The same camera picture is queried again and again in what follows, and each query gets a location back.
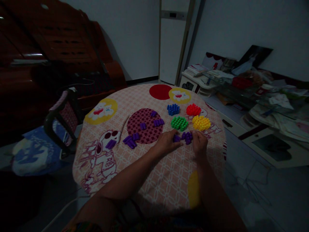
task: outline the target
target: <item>yellow circle print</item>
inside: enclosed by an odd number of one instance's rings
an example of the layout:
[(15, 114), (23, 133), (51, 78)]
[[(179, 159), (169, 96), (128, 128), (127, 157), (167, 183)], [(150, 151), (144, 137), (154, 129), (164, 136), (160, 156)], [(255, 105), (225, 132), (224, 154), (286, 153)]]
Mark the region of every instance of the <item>yellow circle print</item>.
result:
[(168, 92), (170, 99), (179, 104), (186, 104), (191, 101), (191, 94), (182, 88), (173, 88)]
[(105, 98), (85, 116), (85, 121), (89, 124), (97, 125), (110, 120), (115, 115), (117, 108), (118, 105), (115, 100)]
[(191, 209), (194, 209), (201, 205), (200, 184), (197, 171), (192, 172), (189, 177), (188, 198)]

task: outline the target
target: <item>white wall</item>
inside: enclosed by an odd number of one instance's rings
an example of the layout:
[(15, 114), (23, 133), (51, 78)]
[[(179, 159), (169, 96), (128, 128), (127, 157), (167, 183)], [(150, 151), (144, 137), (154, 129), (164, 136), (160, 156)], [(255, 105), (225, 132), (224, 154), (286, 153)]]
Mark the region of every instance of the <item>white wall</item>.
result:
[(101, 25), (126, 80), (159, 74), (159, 1), (62, 1), (81, 9), (90, 20)]
[(309, 81), (309, 1), (206, 0), (189, 64), (240, 60), (253, 44), (274, 49), (260, 68)]

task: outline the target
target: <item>yellow building block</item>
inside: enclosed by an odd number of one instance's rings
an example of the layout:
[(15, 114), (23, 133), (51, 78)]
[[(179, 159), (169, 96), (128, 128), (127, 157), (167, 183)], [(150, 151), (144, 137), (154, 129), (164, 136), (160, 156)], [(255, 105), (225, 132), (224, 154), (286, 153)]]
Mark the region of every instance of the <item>yellow building block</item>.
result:
[(193, 127), (196, 130), (199, 131), (205, 131), (210, 128), (210, 120), (208, 118), (205, 118), (204, 116), (195, 116), (192, 119)]

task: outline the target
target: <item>tablecloth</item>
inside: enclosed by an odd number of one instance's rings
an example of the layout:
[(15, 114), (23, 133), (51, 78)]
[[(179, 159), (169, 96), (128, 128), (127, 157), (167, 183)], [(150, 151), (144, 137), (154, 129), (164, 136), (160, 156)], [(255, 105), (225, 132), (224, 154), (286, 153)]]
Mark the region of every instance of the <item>tablecloth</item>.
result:
[[(203, 131), (208, 137), (207, 157), (219, 182), (224, 184), (226, 141), (219, 114), (197, 94), (162, 84), (143, 84), (120, 90), (101, 100), (85, 116), (73, 164), (74, 180), (89, 194), (96, 193), (125, 167), (143, 156), (162, 132), (170, 131), (174, 116), (169, 116), (167, 105), (178, 104), (179, 115), (189, 122), (185, 132), (193, 130), (192, 118), (186, 114), (188, 105), (202, 108), (200, 115), (211, 121)], [(157, 115), (151, 117), (152, 111)], [(154, 126), (163, 119), (165, 124)], [(145, 122), (146, 130), (139, 124)], [(131, 149), (122, 141), (129, 134), (139, 133), (137, 147)], [(105, 146), (113, 139), (116, 145)], [(183, 145), (164, 157), (152, 170), (145, 183), (132, 198), (146, 216), (167, 214), (194, 208), (200, 203), (196, 163), (192, 143)]]

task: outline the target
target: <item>green building block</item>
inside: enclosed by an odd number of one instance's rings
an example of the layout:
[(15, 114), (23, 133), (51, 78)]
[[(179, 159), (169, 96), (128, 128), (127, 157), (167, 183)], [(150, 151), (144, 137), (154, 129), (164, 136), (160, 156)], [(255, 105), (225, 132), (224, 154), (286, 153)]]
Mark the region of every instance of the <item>green building block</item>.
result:
[(171, 121), (172, 128), (180, 130), (181, 132), (187, 129), (189, 123), (184, 117), (174, 117)]

